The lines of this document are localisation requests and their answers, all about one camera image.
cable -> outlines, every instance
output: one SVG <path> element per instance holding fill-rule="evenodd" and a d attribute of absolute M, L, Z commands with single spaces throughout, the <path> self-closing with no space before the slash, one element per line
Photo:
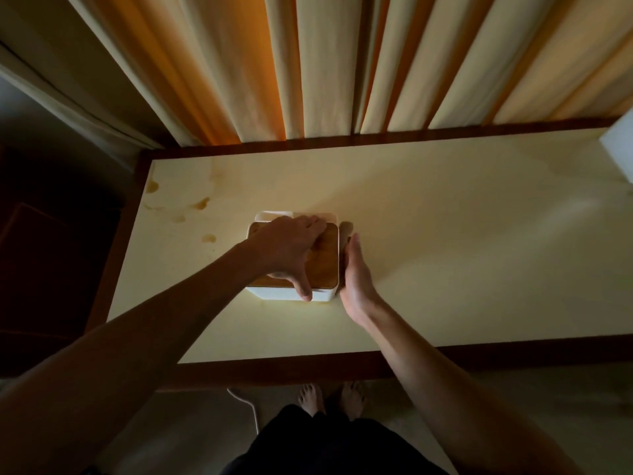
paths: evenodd
<path fill-rule="evenodd" d="M 253 409 L 253 417 L 255 418 L 255 431 L 257 431 L 257 435 L 259 435 L 259 423 L 257 422 L 257 409 L 255 408 L 254 403 L 251 401 L 248 401 L 245 398 L 242 398 L 241 396 L 237 396 L 235 392 L 233 392 L 233 390 L 231 390 L 230 388 L 227 388 L 226 391 L 228 391 L 234 399 L 238 399 L 239 401 L 248 403 L 251 406 L 251 408 Z"/>

table edge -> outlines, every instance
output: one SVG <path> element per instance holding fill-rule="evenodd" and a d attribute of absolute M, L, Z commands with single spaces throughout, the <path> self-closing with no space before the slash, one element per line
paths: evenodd
<path fill-rule="evenodd" d="M 133 182 L 129 188 L 127 201 L 122 210 L 84 334 L 107 321 L 152 160 L 583 130 L 610 127 L 616 120 L 617 118 L 568 119 L 143 151 L 135 168 Z M 633 334 L 467 344 L 440 347 L 439 350 L 459 366 L 471 370 L 603 363 L 633 360 Z M 392 375 L 380 351 L 331 353 L 274 359 L 178 364 L 162 384 L 162 390 L 279 385 L 319 379 L 339 381 L 377 379 Z"/>

box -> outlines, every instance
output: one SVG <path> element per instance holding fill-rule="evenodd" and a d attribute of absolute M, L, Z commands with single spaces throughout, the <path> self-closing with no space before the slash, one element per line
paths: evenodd
<path fill-rule="evenodd" d="M 257 231 L 262 223 L 273 221 L 278 216 L 296 218 L 301 215 L 317 215 L 324 218 L 327 227 L 310 249 L 306 260 L 306 273 L 312 286 L 312 301 L 330 301 L 339 287 L 339 226 L 333 213 L 294 213 L 291 211 L 261 211 L 255 216 L 246 232 L 246 237 Z M 301 300 L 292 283 L 285 279 L 263 276 L 246 287 L 249 292 L 263 300 Z"/>

hand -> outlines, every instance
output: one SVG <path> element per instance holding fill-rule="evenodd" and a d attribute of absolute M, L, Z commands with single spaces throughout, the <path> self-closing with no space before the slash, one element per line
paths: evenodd
<path fill-rule="evenodd" d="M 312 287 L 306 275 L 306 256 L 326 225 L 318 216 L 280 216 L 246 242 L 256 250 L 265 274 L 289 280 L 299 296 L 310 301 Z"/>
<path fill-rule="evenodd" d="M 369 314 L 384 304 L 363 259 L 358 233 L 352 235 L 345 247 L 345 286 L 341 289 L 341 300 L 349 317 L 365 328 Z"/>

bare foot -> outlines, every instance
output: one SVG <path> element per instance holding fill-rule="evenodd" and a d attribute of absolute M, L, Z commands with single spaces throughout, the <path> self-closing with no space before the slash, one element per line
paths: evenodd
<path fill-rule="evenodd" d="M 341 391 L 340 408 L 349 421 L 355 420 L 363 413 L 367 399 L 363 395 L 360 382 L 345 382 Z"/>
<path fill-rule="evenodd" d="M 314 417 L 317 412 L 325 413 L 321 387 L 313 383 L 308 383 L 301 387 L 301 391 L 299 391 L 299 405 L 311 417 Z"/>

